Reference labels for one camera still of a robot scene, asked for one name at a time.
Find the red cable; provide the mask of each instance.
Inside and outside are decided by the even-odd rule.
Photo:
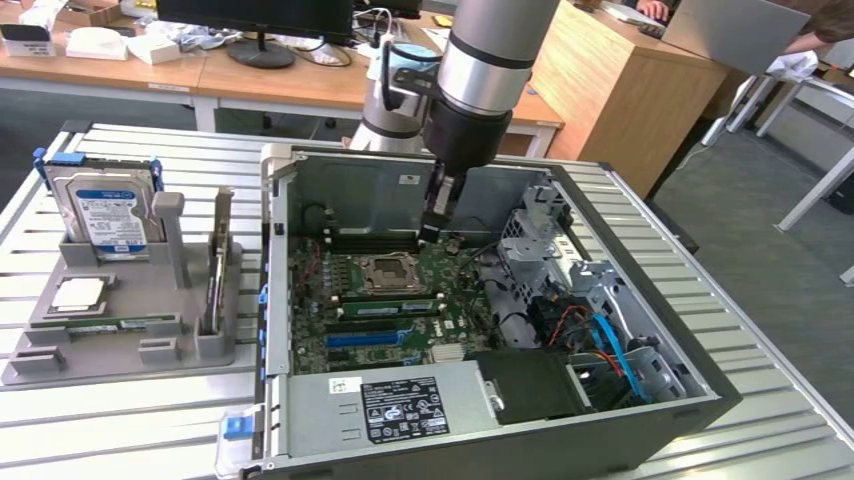
[[[557,332],[560,332],[560,327],[562,326],[562,322],[565,321],[565,316],[569,314],[569,312],[572,310],[585,310],[592,315],[592,310],[589,310],[582,305],[569,305],[568,307],[565,307],[565,310],[562,311],[562,315],[560,315],[560,321],[557,322],[557,327],[554,328],[554,333],[550,334],[550,340],[548,340],[548,345],[546,346],[549,346],[549,347],[553,345],[554,340],[557,338]]]
[[[611,368],[613,369],[613,371],[616,372],[616,376],[621,377],[623,376],[623,370],[619,368],[619,365],[616,364],[616,362],[613,361],[613,359],[609,357],[609,355],[607,355],[604,352],[600,352],[597,350],[589,352],[593,355],[596,355],[597,357],[601,357],[604,359],[605,362],[608,362],[608,364],[611,365]]]

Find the laptop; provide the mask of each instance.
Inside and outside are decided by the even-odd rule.
[[[655,25],[656,27],[664,27],[660,23],[652,20],[649,17],[637,12],[628,5],[620,5],[617,3],[608,2],[602,0],[598,4],[598,8],[616,18],[620,22],[625,22],[631,25]]]
[[[661,40],[761,75],[809,20],[764,0],[681,0]]]

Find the blue pcie slot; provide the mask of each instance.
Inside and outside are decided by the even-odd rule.
[[[326,348],[372,347],[374,345],[397,345],[397,332],[376,333],[372,335],[329,335],[325,337]]]

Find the warning label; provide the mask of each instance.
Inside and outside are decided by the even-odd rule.
[[[75,195],[91,245],[110,253],[141,251],[145,231],[133,214],[135,194],[126,190],[77,190]]]
[[[372,443],[450,433],[434,377],[365,383],[361,401]]]

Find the motherboard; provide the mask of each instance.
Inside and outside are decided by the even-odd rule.
[[[458,361],[500,344],[465,264],[477,249],[460,239],[372,254],[336,253],[309,237],[290,245],[297,375]]]

